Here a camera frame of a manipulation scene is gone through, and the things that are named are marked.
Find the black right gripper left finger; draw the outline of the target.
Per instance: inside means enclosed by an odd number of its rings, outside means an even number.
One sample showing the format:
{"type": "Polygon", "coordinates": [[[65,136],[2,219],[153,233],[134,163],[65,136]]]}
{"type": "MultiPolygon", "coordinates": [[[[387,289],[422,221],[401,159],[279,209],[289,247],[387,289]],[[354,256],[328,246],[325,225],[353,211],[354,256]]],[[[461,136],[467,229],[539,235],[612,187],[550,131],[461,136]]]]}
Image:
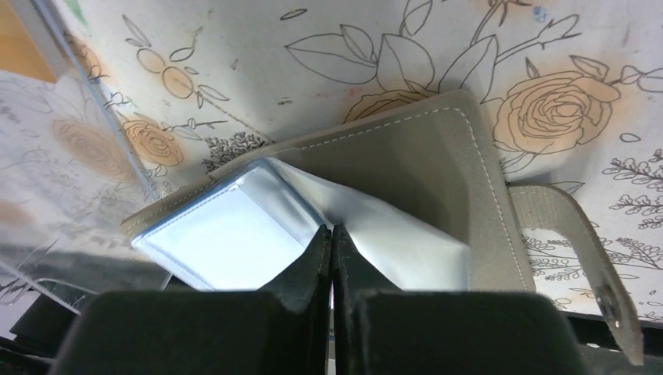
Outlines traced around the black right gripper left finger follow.
{"type": "Polygon", "coordinates": [[[125,291],[75,320],[53,374],[324,374],[332,233],[255,291],[125,291]]]}

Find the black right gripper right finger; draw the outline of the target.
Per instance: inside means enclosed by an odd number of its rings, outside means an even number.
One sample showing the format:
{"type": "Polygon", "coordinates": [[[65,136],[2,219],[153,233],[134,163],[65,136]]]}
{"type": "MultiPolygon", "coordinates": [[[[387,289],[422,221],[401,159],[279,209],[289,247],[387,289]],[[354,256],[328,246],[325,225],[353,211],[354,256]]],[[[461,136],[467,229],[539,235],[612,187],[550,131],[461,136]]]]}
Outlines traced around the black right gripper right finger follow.
{"type": "Polygon", "coordinates": [[[585,374],[568,321],[528,292],[403,291],[334,227],[339,374],[585,374]]]}

